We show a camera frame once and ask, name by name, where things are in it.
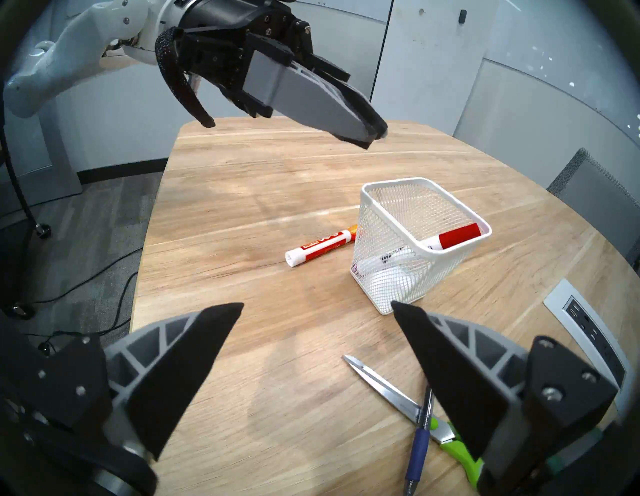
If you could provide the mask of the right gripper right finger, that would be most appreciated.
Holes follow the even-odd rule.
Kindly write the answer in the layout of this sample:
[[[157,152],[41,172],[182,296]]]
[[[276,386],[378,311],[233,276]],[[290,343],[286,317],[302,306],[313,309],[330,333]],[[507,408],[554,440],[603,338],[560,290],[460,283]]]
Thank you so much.
[[[547,491],[549,459],[599,424],[618,387],[549,335],[529,349],[483,325],[391,302],[428,385],[473,460],[480,495]]]

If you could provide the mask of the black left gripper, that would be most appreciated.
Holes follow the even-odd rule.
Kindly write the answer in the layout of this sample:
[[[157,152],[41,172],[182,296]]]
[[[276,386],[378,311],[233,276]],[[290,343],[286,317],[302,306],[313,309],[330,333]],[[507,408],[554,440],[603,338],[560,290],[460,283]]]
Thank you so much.
[[[292,13],[293,2],[195,1],[178,23],[179,63],[251,117],[265,114],[241,90],[299,124],[368,149],[387,136],[386,121],[349,84],[350,73],[313,54],[311,27]],[[294,61],[284,65],[254,50],[248,63],[248,35],[288,47]]]

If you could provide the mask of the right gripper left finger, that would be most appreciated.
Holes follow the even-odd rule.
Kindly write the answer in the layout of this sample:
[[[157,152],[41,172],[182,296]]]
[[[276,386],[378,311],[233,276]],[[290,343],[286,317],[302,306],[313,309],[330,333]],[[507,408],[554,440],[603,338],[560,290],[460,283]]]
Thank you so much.
[[[50,357],[13,331],[13,401],[78,437],[133,441],[157,460],[244,306],[157,321],[106,348],[82,335]]]

